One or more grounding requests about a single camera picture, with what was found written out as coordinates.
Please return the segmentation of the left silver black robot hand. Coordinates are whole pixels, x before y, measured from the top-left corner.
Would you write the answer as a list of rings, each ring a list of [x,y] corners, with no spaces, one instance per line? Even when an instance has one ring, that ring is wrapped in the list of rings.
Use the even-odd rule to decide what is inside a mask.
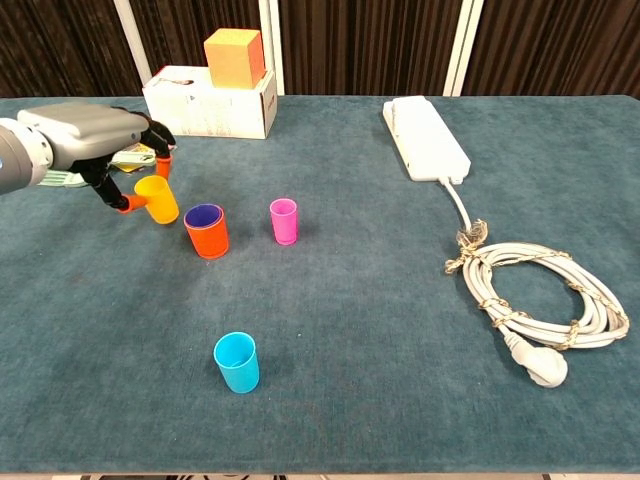
[[[168,127],[139,111],[86,102],[22,109],[1,120],[1,192],[40,183],[46,173],[80,175],[108,206],[129,213],[145,205],[121,193],[109,174],[116,153],[142,144],[154,150],[167,175],[176,140]]]

